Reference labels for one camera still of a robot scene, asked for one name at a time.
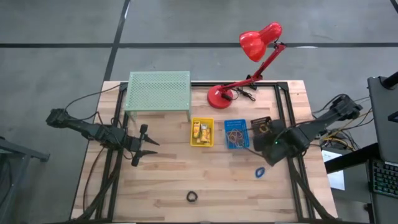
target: black rubber band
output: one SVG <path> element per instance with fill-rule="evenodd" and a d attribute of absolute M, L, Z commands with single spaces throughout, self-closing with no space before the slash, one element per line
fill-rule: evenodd
<path fill-rule="evenodd" d="M 189 201 L 189 202 L 196 202 L 197 200 L 198 200 L 198 195 L 197 195 L 195 192 L 193 192 L 193 191 L 188 192 L 188 194 L 187 194 L 187 201 Z"/>

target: red desk lamp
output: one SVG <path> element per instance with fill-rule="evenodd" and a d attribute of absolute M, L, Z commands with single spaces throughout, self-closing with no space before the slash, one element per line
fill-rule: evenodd
<path fill-rule="evenodd" d="M 210 88 L 207 93 L 207 101 L 217 109 L 227 108 L 232 103 L 233 94 L 231 89 L 244 86 L 262 80 L 261 73 L 269 64 L 283 51 L 286 46 L 282 42 L 277 42 L 282 34 L 282 26 L 277 22 L 272 22 L 260 31 L 247 31 L 239 36 L 239 43 L 246 55 L 253 61 L 258 62 L 266 53 L 269 43 L 274 41 L 274 52 L 261 64 L 253 76 L 240 82 L 229 85 L 217 85 Z"/>

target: yellow basket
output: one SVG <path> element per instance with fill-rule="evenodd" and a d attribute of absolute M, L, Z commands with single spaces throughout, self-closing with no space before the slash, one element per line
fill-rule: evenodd
<path fill-rule="evenodd" d="M 207 124 L 207 127 L 210 128 L 210 144 L 205 143 L 197 143 L 197 139 L 193 137 L 193 123 L 195 121 L 199 121 L 200 124 Z M 214 145 L 214 119 L 213 118 L 192 118 L 191 121 L 191 146 L 198 147 L 212 147 Z"/>

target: gray floor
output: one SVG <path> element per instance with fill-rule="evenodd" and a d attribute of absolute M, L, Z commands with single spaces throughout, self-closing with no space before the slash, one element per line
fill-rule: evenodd
<path fill-rule="evenodd" d="M 0 1 L 1 43 L 110 43 L 123 0 Z M 397 42 L 398 14 L 389 0 L 135 0 L 126 14 L 121 42 L 237 42 L 241 32 L 272 21 L 284 42 Z M 0 48 L 0 136 L 51 153 L 31 163 L 14 219 L 60 222 L 70 215 L 87 141 L 78 133 L 45 124 L 51 108 L 101 89 L 111 49 Z M 367 77 L 397 70 L 398 48 L 287 49 L 264 72 L 268 80 L 305 80 L 313 110 L 331 97 L 367 96 Z M 130 71 L 189 70 L 193 80 L 236 80 L 259 66 L 239 48 L 119 49 L 110 80 Z M 70 108 L 84 117 L 98 96 Z M 365 110 L 369 102 L 363 105 Z M 376 141 L 370 124 L 352 131 L 360 146 Z M 367 219 L 357 194 L 364 168 L 346 171 L 347 191 L 333 191 L 339 216 Z"/>

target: wooden table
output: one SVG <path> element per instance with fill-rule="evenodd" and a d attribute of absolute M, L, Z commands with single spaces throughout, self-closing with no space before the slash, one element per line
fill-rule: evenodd
<path fill-rule="evenodd" d="M 103 90 L 119 83 L 104 82 Z M 288 81 L 288 84 L 296 122 L 310 120 L 311 109 L 304 82 Z M 190 146 L 191 124 L 184 112 L 142 112 L 138 113 L 136 123 L 129 120 L 130 135 L 138 136 L 139 126 L 148 124 L 149 136 L 160 146 L 144 143 L 143 149 L 157 151 L 158 154 L 143 157 L 138 167 L 132 167 L 131 161 L 123 159 L 113 221 L 297 221 L 286 159 L 270 167 L 264 159 L 246 150 L 226 148 L 224 120 L 246 119 L 250 127 L 251 119 L 264 116 L 279 118 L 272 88 L 246 89 L 256 98 L 255 102 L 240 96 L 229 108 L 217 110 L 207 103 L 208 87 L 192 87 L 192 117 L 214 118 L 214 147 Z M 100 96 L 98 111 L 105 123 L 110 123 L 114 116 L 117 95 L 116 88 Z M 83 190 L 90 167 L 101 148 L 97 142 L 89 143 L 72 217 L 83 211 Z M 100 188 L 105 155 L 104 151 L 91 176 L 87 202 L 93 200 Z M 328 212 L 337 217 L 320 149 L 311 146 L 304 161 L 312 192 Z M 266 173 L 257 179 L 254 171 L 260 166 L 266 168 Z M 190 190 L 198 194 L 196 203 L 185 199 Z M 300 198 L 306 210 L 302 192 Z"/>

